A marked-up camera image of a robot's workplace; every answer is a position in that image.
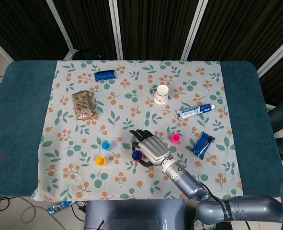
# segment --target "blue snack bag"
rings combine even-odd
[[[115,79],[114,70],[106,70],[106,71],[100,71],[96,72],[94,74],[95,81],[99,80],[108,80],[108,79]]]
[[[49,215],[53,215],[56,212],[59,212],[71,205],[73,205],[75,202],[74,201],[61,201],[55,205],[53,205],[52,207],[49,207],[47,209],[47,212]]]
[[[194,155],[198,156],[201,160],[204,159],[204,155],[212,141],[215,138],[202,132],[202,135],[200,139],[197,141],[195,146],[191,149],[191,152],[194,153]]]

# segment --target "black curtain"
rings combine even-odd
[[[283,57],[261,78],[262,92],[267,104],[277,105],[283,99]]]
[[[198,0],[118,0],[124,59],[179,60]]]
[[[0,0],[0,46],[14,60],[58,60],[69,51],[45,0]]]
[[[117,59],[108,0],[54,0],[73,47]]]
[[[283,0],[209,0],[188,60],[250,61],[283,44]]]

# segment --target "floral tablecloth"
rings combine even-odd
[[[95,82],[94,73],[114,69],[116,79]],[[169,100],[155,104],[157,86]],[[98,116],[76,119],[72,94],[95,93]],[[178,120],[176,109],[215,104],[216,109]],[[161,171],[133,162],[130,129],[157,135],[198,181],[220,198],[242,195],[223,76],[218,61],[59,61],[38,150],[35,200],[164,199],[185,195]],[[201,132],[214,136],[204,160],[189,150]],[[174,133],[181,140],[171,143]],[[108,140],[112,149],[101,148]],[[95,164],[98,156],[107,164]]]

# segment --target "blue cup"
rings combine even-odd
[[[106,150],[106,151],[109,151],[111,150],[111,144],[108,142],[108,141],[104,141],[102,143],[102,149]]]
[[[142,157],[143,157],[143,154],[142,154],[142,151],[140,151],[140,150],[135,150],[132,153],[132,158],[136,162],[140,161],[142,159]]]

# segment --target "yellow cup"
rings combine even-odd
[[[95,162],[99,166],[106,165],[106,159],[104,157],[102,157],[102,156],[97,157],[97,159],[95,159]]]

